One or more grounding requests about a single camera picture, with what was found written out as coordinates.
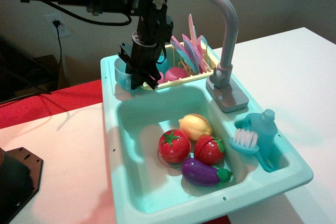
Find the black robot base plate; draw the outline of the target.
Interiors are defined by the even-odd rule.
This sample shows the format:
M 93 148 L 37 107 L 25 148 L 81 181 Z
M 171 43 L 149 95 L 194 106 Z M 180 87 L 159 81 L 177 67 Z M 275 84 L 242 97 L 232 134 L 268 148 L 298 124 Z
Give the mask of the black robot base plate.
M 1 223 L 10 223 L 37 194 L 43 164 L 24 147 L 1 149 Z

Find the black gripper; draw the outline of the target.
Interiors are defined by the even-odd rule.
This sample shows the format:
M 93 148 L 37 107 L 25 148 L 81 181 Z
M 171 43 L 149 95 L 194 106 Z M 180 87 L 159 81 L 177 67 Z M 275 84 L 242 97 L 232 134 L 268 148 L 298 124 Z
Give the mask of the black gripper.
M 159 56 L 172 36 L 173 20 L 163 18 L 139 18 L 137 30 L 132 34 L 132 45 L 122 43 L 118 56 L 126 63 L 125 73 L 131 74 L 131 89 L 146 83 L 152 90 L 160 78 L 156 67 Z

